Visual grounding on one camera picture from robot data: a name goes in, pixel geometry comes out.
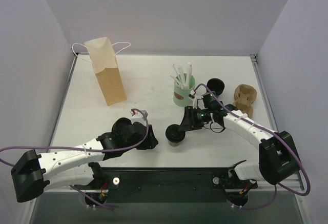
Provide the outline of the black cup lid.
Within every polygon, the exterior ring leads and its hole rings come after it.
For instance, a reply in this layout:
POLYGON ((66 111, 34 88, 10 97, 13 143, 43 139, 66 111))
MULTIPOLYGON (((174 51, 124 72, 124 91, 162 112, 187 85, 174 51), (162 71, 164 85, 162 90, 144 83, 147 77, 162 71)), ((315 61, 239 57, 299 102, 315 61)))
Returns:
POLYGON ((177 125, 177 124, 169 125, 165 132, 166 138, 185 138, 186 133, 178 132, 177 131, 178 126, 179 125, 177 125))

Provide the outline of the black coffee cup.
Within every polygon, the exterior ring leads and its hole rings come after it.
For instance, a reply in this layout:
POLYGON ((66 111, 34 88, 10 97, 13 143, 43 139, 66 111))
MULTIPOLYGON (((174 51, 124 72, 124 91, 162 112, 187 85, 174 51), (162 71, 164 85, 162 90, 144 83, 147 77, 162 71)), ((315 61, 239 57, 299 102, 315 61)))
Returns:
POLYGON ((177 147, 182 143, 184 138, 167 138, 167 140, 170 146, 177 147))

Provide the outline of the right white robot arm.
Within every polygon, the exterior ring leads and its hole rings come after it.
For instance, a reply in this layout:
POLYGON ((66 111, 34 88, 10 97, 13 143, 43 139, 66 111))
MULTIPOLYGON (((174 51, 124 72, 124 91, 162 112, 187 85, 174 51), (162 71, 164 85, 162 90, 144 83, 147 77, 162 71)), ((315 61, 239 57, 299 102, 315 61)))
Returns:
POLYGON ((202 100, 204 109, 186 106, 181 123, 167 128, 168 140, 181 142, 186 132, 200 130, 210 123, 217 123, 245 139, 258 150, 258 161, 244 160, 232 166, 227 180, 233 187, 245 180, 265 180, 276 185, 299 171, 298 155, 288 132, 278 133, 256 124, 235 106, 220 104, 211 93, 205 94, 202 100))

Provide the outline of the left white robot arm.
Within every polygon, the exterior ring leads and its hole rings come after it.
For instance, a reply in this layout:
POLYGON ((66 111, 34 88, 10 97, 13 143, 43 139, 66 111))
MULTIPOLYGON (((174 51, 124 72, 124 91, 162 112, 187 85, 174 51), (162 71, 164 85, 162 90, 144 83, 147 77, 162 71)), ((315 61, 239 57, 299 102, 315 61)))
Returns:
POLYGON ((135 122, 113 127, 111 132, 69 149, 40 154, 29 150, 11 169, 16 200, 27 202, 46 190, 68 185, 98 189, 107 181, 99 162, 157 145, 152 126, 135 122))

